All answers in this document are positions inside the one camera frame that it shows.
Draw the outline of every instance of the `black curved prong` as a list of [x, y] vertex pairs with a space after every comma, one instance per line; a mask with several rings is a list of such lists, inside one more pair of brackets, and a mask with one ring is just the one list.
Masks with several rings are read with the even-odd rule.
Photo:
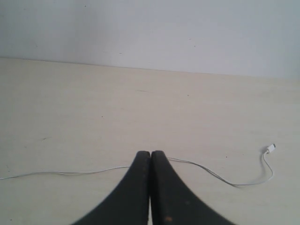
[[151, 155], [150, 198], [154, 225], [233, 225], [192, 193], [163, 151]]
[[74, 225], [147, 225], [150, 153], [139, 151], [118, 186]]

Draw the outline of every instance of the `wooden table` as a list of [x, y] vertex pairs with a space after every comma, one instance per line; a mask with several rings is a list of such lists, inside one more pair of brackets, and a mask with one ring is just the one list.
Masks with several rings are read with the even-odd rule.
[[[190, 189], [239, 225], [300, 223], [300, 82], [230, 75], [0, 59], [0, 177], [130, 165], [139, 150], [172, 162]], [[0, 181], [0, 224], [70, 224], [101, 202], [126, 169]]]

